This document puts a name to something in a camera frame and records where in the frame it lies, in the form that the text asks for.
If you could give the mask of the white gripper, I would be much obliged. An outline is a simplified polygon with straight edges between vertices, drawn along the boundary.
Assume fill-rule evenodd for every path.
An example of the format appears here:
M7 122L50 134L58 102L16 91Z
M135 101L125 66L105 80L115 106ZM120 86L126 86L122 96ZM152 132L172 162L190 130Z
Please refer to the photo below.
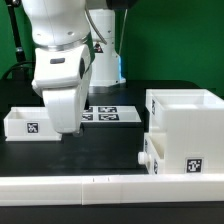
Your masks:
M91 57L86 45L65 50L35 50L32 87L43 98L54 130L82 137L80 128L91 79Z

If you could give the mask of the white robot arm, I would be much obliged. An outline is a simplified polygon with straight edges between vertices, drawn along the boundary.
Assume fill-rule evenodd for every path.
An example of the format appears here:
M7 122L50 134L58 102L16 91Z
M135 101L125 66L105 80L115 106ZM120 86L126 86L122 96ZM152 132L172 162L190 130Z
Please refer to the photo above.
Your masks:
M36 45L32 88L54 130L80 131L95 59L91 9L124 10L138 0L21 0Z

